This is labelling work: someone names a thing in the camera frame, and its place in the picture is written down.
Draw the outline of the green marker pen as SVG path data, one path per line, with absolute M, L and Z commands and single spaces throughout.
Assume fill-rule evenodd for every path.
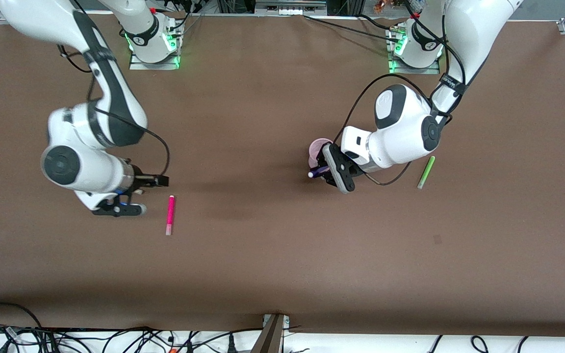
M 422 188 L 424 187 L 424 185 L 425 185 L 425 183 L 428 179 L 428 176 L 430 174 L 430 171 L 432 170 L 432 167 L 435 163 L 435 160 L 436 160 L 435 156 L 430 156 L 430 158 L 428 159 L 426 167 L 424 168 L 424 170 L 421 174 L 421 178 L 419 179 L 418 184 L 417 184 L 418 190 L 422 190 Z

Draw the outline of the brown table cover sheet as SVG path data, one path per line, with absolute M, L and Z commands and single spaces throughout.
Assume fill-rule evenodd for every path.
M 49 114 L 90 76 L 0 25 L 0 302 L 46 327 L 565 336 L 565 35 L 510 22 L 442 132 L 437 160 L 341 194 L 309 179 L 387 72 L 384 44 L 300 17 L 205 17 L 178 70 L 128 69 L 171 149 L 139 217 L 97 217 L 40 169 Z M 176 199 L 165 235 L 168 197 Z

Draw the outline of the grey power strip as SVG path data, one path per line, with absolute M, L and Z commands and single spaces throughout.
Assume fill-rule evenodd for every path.
M 255 0 L 254 13 L 263 16 L 327 16 L 327 0 Z

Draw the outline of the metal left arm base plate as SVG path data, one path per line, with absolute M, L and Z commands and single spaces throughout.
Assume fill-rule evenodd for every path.
M 407 65 L 401 58 L 389 59 L 389 72 L 395 74 L 411 74 L 411 75 L 439 75 L 441 73 L 441 65 L 439 60 L 435 61 L 428 67 L 415 68 Z

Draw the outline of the pink marker pen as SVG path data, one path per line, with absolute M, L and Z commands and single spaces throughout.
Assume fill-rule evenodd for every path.
M 168 197 L 168 202 L 167 202 L 166 226 L 164 233 L 165 235 L 171 235 L 173 233 L 175 204 L 176 204 L 175 196 L 170 195 Z

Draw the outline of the pink plastic cup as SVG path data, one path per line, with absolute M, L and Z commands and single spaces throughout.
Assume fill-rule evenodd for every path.
M 332 140 L 327 138 L 318 138 L 314 140 L 308 148 L 308 165 L 310 169 L 318 167 L 318 155 L 322 151 L 325 144 L 331 144 Z

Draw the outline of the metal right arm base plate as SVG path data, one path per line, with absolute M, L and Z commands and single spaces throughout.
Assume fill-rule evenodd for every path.
M 161 62 L 146 63 L 141 61 L 134 52 L 130 53 L 128 68 L 130 70 L 178 70 L 180 68 L 180 50 L 171 53 Z

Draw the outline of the aluminium profile post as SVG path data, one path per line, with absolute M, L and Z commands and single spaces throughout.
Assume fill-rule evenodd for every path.
M 265 314 L 263 329 L 250 353 L 282 353 L 284 333 L 289 329 L 289 316 L 280 313 Z

